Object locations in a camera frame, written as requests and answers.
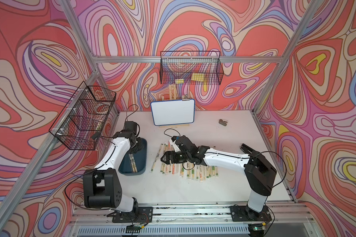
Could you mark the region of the teal plastic storage box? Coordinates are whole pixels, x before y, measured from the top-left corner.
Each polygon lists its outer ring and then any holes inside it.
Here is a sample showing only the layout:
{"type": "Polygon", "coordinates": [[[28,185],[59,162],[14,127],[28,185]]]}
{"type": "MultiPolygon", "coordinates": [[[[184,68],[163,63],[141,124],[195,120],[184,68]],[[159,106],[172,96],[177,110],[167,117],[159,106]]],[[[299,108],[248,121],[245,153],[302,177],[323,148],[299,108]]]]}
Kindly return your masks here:
{"type": "Polygon", "coordinates": [[[140,138],[140,143],[143,145],[142,149],[137,151],[135,154],[132,154],[136,172],[133,170],[130,154],[127,152],[118,168],[118,172],[120,174],[125,176],[135,176],[141,175],[145,172],[147,160],[147,141],[144,138],[140,138]]]}

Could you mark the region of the leaf top chopsticks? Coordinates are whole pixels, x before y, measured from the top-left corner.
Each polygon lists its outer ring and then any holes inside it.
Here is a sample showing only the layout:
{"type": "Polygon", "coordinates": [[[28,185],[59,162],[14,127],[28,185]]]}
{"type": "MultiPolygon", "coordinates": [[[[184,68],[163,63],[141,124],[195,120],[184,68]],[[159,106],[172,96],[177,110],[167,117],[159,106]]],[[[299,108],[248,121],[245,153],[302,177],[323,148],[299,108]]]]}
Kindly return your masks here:
{"type": "MultiPolygon", "coordinates": [[[[165,144],[165,152],[169,151],[169,144],[166,143],[165,144]]],[[[169,174],[169,169],[170,169],[170,166],[169,165],[165,165],[165,174],[169,174]]]]}
{"type": "MultiPolygon", "coordinates": [[[[164,149],[163,149],[162,155],[165,154],[167,148],[168,148],[168,145],[167,145],[167,143],[165,143],[165,144],[164,144],[164,149]]],[[[160,169],[160,171],[161,171],[162,174],[165,174],[166,168],[165,168],[165,163],[163,163],[163,162],[161,162],[161,169],[160,169]]]]}

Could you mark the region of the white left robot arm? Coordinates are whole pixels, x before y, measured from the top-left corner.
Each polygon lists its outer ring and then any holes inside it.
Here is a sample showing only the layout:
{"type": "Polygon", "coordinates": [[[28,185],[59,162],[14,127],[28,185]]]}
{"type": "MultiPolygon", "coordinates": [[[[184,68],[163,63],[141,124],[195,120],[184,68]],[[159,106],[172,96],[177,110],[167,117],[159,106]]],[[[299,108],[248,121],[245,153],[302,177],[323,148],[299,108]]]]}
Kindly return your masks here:
{"type": "Polygon", "coordinates": [[[90,209],[111,208],[123,213],[137,213],[136,198],[123,194],[117,170],[126,154],[142,150],[139,125],[126,121],[121,131],[109,138],[110,146],[94,169],[83,175],[84,205],[90,209]]]}

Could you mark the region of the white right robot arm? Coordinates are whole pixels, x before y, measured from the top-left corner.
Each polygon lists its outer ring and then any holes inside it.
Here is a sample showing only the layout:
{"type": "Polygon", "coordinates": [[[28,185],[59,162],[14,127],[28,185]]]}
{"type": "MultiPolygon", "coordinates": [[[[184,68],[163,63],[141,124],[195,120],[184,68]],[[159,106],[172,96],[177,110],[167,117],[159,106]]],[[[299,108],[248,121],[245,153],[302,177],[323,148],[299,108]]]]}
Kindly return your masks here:
{"type": "Polygon", "coordinates": [[[276,168],[258,152],[246,144],[241,145],[242,154],[219,151],[209,146],[196,146],[186,136],[173,136],[169,144],[172,151],[167,151],[160,161],[167,165],[186,162],[196,166],[218,166],[243,173],[251,193],[247,202],[247,210],[261,213],[271,195],[276,179],[276,168]]]}

